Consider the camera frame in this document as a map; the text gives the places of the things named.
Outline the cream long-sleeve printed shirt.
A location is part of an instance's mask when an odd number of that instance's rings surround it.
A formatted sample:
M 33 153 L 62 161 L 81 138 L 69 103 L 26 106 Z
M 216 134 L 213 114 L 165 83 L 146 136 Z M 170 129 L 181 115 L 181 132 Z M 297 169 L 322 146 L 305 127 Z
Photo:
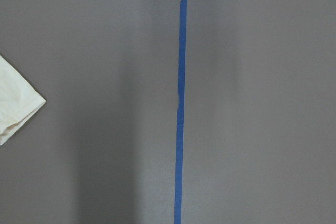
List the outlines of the cream long-sleeve printed shirt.
M 30 83 L 1 57 L 1 145 L 45 103 Z

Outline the blue tape grid lines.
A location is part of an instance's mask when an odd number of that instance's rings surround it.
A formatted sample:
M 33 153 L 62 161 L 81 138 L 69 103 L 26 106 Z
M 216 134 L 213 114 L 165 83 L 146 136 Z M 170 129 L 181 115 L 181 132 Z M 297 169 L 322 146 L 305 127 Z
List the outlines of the blue tape grid lines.
M 335 0 L 182 0 L 181 223 L 335 223 Z

